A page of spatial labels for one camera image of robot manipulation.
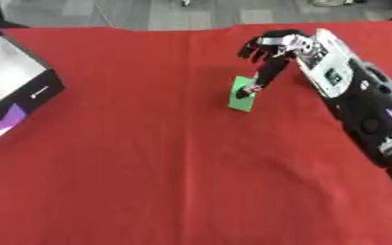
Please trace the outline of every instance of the green object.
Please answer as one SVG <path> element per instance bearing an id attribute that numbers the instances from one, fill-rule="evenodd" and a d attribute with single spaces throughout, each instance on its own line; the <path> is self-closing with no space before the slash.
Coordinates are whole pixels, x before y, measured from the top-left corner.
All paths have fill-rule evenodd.
<path id="1" fill-rule="evenodd" d="M 247 85 L 248 83 L 252 82 L 252 78 L 244 78 L 244 77 L 236 77 L 234 80 L 233 86 L 231 87 L 231 92 L 230 92 L 230 99 L 229 99 L 229 107 L 240 110 L 240 111 L 246 111 L 250 112 L 252 108 L 252 104 L 254 102 L 255 98 L 255 93 L 252 93 L 250 96 L 243 98 L 243 99 L 237 99 L 236 98 L 236 92 L 244 85 Z"/>

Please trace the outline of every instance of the white robotic forearm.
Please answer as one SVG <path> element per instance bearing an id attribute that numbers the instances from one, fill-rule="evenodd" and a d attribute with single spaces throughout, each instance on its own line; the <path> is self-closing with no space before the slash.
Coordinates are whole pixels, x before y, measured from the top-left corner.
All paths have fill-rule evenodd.
<path id="1" fill-rule="evenodd" d="M 392 79 L 324 29 L 313 36 L 267 32 L 250 40 L 239 56 L 252 54 L 254 62 L 261 57 L 264 62 L 255 82 L 238 91 L 238 99 L 265 88 L 295 59 L 344 131 L 392 178 Z"/>

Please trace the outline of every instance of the purple label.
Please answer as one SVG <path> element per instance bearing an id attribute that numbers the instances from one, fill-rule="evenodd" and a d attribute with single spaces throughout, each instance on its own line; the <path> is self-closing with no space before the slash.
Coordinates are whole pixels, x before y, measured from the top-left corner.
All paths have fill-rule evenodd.
<path id="1" fill-rule="evenodd" d="M 13 104 L 9 111 L 7 112 L 6 116 L 2 120 L 0 120 L 0 132 L 8 130 L 18 123 L 21 123 L 27 114 L 17 105 Z"/>

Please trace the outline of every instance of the floor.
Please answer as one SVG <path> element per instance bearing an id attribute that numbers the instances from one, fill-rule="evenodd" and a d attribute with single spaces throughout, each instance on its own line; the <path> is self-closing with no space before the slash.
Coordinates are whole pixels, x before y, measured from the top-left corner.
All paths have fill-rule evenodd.
<path id="1" fill-rule="evenodd" d="M 379 21 L 392 0 L 316 8 L 308 0 L 1 0 L 10 21 L 32 27 L 111 26 L 136 31 L 201 30 L 240 23 Z"/>

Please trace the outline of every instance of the red fabric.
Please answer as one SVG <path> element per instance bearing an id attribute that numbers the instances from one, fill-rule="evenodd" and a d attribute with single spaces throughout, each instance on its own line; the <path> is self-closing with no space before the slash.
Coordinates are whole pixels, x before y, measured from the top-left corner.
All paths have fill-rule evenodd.
<path id="1" fill-rule="evenodd" d="M 392 22 L 13 30 L 67 90 L 0 139 L 0 245 L 392 245 L 392 183 L 295 65 L 227 109 L 266 30 L 332 30 L 392 77 Z"/>

